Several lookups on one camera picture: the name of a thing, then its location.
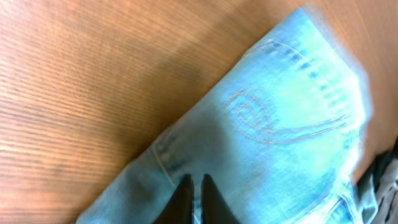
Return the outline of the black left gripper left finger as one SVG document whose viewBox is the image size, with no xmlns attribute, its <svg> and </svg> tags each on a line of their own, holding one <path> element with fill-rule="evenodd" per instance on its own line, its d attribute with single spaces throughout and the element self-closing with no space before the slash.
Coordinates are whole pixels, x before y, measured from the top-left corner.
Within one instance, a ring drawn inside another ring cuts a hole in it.
<svg viewBox="0 0 398 224">
<path fill-rule="evenodd" d="M 192 176 L 186 174 L 153 224 L 192 224 L 193 196 Z"/>
</svg>

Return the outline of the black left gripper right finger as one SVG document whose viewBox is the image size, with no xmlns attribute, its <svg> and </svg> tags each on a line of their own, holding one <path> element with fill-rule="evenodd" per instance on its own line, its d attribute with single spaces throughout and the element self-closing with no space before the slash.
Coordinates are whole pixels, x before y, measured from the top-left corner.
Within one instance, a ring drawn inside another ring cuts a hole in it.
<svg viewBox="0 0 398 224">
<path fill-rule="evenodd" d="M 210 174 L 203 176 L 201 205 L 203 224 L 239 224 Z"/>
</svg>

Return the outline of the light blue denim jeans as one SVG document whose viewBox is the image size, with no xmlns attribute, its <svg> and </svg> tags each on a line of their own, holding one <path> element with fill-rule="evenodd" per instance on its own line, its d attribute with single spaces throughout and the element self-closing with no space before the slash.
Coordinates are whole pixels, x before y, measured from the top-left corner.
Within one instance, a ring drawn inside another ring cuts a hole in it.
<svg viewBox="0 0 398 224">
<path fill-rule="evenodd" d="M 152 223 L 212 176 L 241 223 L 361 223 L 351 173 L 369 119 L 357 70 L 297 9 L 132 161 L 78 223 Z"/>
</svg>

